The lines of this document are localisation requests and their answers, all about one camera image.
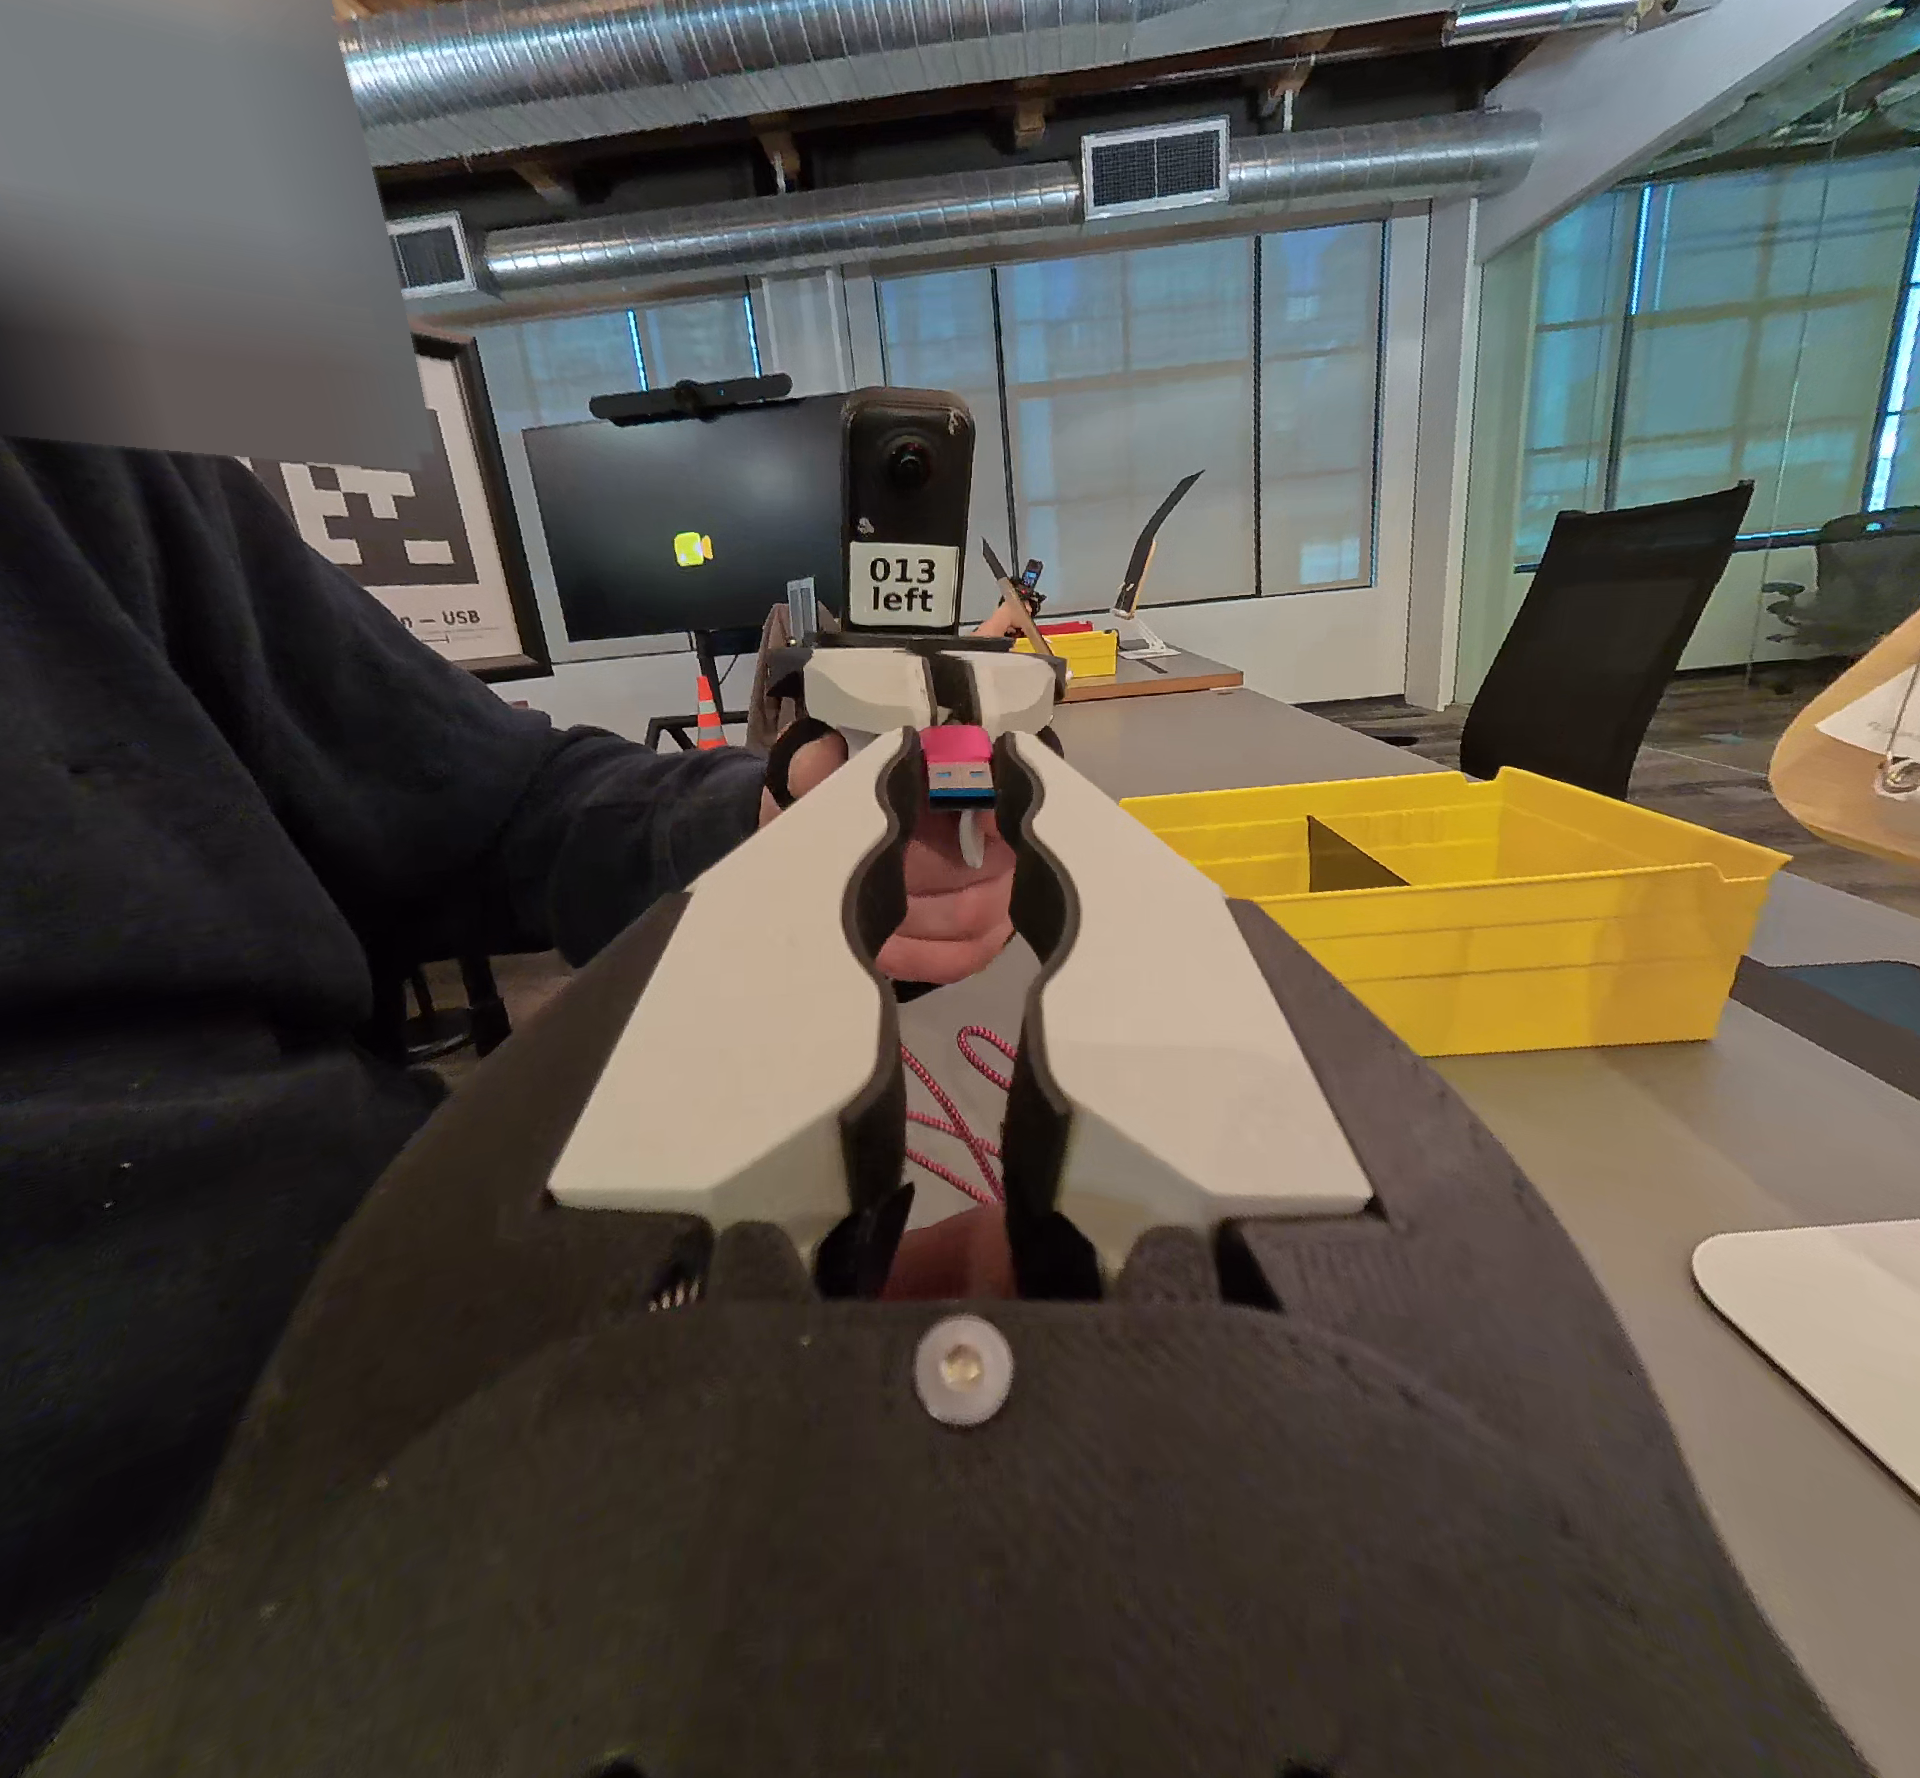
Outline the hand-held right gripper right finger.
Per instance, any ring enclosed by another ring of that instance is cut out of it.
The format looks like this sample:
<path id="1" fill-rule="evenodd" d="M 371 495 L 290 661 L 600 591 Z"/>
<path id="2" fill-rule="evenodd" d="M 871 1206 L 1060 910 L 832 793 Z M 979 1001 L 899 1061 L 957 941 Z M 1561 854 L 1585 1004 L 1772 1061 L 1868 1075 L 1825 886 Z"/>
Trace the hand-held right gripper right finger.
<path id="1" fill-rule="evenodd" d="M 1284 928 L 1035 732 L 998 740 L 998 830 L 1035 956 L 998 1137 L 1010 1268 L 1115 1282 L 1154 1228 L 1366 1208 L 1274 1001 Z"/>

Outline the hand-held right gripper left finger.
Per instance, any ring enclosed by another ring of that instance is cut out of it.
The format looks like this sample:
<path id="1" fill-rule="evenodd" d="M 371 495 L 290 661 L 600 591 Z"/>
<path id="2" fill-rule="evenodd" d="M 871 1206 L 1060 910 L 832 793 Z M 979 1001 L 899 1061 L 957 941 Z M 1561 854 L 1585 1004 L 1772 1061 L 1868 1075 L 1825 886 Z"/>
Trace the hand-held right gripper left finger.
<path id="1" fill-rule="evenodd" d="M 554 1155 L 567 1208 L 782 1228 L 813 1282 L 891 1282 L 904 1231 L 899 988 L 911 724 L 649 910 L 660 965 Z"/>

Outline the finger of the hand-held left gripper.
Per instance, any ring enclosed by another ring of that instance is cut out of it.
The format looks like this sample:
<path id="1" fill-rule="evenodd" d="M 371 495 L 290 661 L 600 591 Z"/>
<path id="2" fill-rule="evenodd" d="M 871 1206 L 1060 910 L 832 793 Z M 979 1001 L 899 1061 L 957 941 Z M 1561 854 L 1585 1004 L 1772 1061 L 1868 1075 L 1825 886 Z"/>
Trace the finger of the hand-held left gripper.
<path id="1" fill-rule="evenodd" d="M 802 701 L 832 732 L 939 724 L 939 692 L 919 654 L 811 654 Z"/>
<path id="2" fill-rule="evenodd" d="M 1051 661 L 955 654 L 946 661 L 946 720 L 979 724 L 979 732 L 1040 732 L 1051 724 Z"/>

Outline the yellow plastic bin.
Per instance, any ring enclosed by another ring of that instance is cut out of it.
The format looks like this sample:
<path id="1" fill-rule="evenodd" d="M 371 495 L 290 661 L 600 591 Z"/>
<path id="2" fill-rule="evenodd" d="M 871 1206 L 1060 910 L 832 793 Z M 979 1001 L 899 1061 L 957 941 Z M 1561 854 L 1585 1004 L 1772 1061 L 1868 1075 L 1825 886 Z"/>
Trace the yellow plastic bin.
<path id="1" fill-rule="evenodd" d="M 1531 768 L 1115 805 L 1422 1061 L 1705 1043 L 1790 854 Z"/>

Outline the person's left forearm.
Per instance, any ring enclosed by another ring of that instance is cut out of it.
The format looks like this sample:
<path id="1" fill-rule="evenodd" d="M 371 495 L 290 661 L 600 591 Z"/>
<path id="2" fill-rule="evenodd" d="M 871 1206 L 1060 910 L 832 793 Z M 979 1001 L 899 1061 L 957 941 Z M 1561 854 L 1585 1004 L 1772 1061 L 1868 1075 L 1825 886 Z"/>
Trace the person's left forearm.
<path id="1" fill-rule="evenodd" d="M 494 847 L 494 886 L 528 949 L 587 965 L 644 910 L 696 886 L 756 821 L 756 747 L 660 757 L 600 724 L 554 724 Z"/>

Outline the person's left hand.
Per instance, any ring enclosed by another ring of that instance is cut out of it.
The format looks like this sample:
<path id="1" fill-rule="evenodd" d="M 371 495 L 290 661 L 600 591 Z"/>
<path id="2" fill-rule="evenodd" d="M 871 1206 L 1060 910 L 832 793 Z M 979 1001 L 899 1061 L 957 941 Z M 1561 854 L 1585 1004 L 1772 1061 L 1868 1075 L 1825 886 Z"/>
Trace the person's left hand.
<path id="1" fill-rule="evenodd" d="M 879 965 L 891 987 L 957 987 L 990 965 L 1010 941 L 1010 847 L 998 842 L 998 814 L 955 814 L 919 807 L 904 854 L 904 917 L 879 949 Z"/>

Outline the black tv stand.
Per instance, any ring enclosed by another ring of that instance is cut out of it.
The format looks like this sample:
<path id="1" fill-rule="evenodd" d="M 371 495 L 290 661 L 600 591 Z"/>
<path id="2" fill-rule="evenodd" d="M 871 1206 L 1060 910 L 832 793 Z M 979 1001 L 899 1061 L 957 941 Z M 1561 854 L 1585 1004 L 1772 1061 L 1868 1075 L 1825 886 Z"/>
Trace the black tv stand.
<path id="1" fill-rule="evenodd" d="M 756 661 L 756 625 L 690 634 L 690 654 L 696 654 L 696 681 L 710 672 L 717 701 L 722 701 L 722 672 L 734 672 L 734 661 Z M 660 710 L 644 740 L 696 747 L 696 710 Z"/>

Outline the black webcam bar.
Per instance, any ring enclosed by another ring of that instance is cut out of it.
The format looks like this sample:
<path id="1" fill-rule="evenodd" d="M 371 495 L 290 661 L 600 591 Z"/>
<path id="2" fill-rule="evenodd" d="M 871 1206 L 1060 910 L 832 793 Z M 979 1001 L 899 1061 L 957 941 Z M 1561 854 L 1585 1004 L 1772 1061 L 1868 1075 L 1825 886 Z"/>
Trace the black webcam bar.
<path id="1" fill-rule="evenodd" d="M 649 391 L 600 391 L 587 414 L 600 421 L 717 421 L 717 414 L 782 412 L 782 399 L 795 399 L 795 378 L 766 373 L 766 378 L 669 378 Z"/>

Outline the black curved bar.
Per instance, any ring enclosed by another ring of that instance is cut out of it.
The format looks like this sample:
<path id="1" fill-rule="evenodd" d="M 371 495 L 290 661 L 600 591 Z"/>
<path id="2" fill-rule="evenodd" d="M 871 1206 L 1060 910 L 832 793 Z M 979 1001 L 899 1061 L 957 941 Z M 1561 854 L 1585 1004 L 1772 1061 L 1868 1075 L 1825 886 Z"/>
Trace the black curved bar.
<path id="1" fill-rule="evenodd" d="M 1190 470 L 1190 477 L 1154 496 L 1154 517 L 1138 522 L 1138 538 L 1137 538 L 1137 549 L 1128 549 L 1128 578 L 1115 578 L 1115 597 L 1108 597 L 1115 618 L 1138 615 L 1138 585 L 1147 585 L 1154 538 L 1164 538 L 1164 522 L 1179 517 L 1179 496 L 1190 496 L 1196 484 L 1203 484 L 1203 470 Z"/>

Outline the black tv screen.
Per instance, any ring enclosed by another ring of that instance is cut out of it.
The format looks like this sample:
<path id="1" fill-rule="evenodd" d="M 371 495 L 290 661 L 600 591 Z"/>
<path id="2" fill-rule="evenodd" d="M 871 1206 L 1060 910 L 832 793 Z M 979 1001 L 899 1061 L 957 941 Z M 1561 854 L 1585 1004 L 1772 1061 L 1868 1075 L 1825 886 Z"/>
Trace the black tv screen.
<path id="1" fill-rule="evenodd" d="M 843 399 L 523 428 L 567 643 L 756 634 L 784 585 L 843 615 Z"/>

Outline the white air vent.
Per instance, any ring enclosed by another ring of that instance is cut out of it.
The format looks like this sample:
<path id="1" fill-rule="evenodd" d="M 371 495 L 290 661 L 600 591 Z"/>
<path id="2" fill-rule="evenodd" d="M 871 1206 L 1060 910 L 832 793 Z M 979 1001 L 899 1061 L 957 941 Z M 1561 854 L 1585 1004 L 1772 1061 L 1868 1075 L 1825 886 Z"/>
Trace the white air vent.
<path id="1" fill-rule="evenodd" d="M 1084 136 L 1084 218 L 1229 207 L 1229 124 L 1164 124 Z"/>
<path id="2" fill-rule="evenodd" d="M 410 306 L 446 306 L 486 284 L 458 215 L 384 218 L 384 242 L 391 242 L 391 276 Z"/>

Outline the black mesh office chair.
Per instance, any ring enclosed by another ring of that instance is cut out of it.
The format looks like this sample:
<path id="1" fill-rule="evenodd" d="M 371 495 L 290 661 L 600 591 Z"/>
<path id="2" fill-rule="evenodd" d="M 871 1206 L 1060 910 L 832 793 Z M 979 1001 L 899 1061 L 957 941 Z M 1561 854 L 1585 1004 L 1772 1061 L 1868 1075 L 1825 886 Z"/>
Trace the black mesh office chair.
<path id="1" fill-rule="evenodd" d="M 1460 768 L 1531 768 L 1624 805 L 1651 720 L 1735 549 L 1753 484 L 1556 517 L 1465 701 Z"/>

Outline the white stand base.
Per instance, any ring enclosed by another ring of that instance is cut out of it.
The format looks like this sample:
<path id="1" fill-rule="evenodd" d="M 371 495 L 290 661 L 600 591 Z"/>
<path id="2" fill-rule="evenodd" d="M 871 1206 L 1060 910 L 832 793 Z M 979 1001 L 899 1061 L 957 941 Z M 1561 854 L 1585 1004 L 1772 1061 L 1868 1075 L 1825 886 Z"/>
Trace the white stand base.
<path id="1" fill-rule="evenodd" d="M 1920 1217 L 1718 1231 L 1701 1302 L 1920 1494 Z"/>

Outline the grey office chair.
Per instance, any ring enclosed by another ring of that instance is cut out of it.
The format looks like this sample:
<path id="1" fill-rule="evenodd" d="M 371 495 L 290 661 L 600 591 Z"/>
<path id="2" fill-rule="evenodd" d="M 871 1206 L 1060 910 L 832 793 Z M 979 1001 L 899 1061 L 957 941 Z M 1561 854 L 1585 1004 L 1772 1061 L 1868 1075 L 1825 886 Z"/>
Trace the grey office chair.
<path id="1" fill-rule="evenodd" d="M 1826 681 L 1920 603 L 1920 505 L 1840 517 L 1815 527 L 1815 585 L 1763 585 L 1772 643 L 1815 654 Z"/>

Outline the framed wall poster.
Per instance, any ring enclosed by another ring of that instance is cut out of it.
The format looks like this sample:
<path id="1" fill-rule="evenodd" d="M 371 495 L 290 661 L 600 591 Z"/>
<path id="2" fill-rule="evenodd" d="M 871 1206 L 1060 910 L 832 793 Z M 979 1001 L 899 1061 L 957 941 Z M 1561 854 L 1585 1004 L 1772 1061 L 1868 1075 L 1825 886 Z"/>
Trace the framed wall poster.
<path id="1" fill-rule="evenodd" d="M 249 460 L 303 548 L 473 681 L 547 681 L 537 578 L 473 336 L 417 323 L 431 455 L 417 470 Z"/>

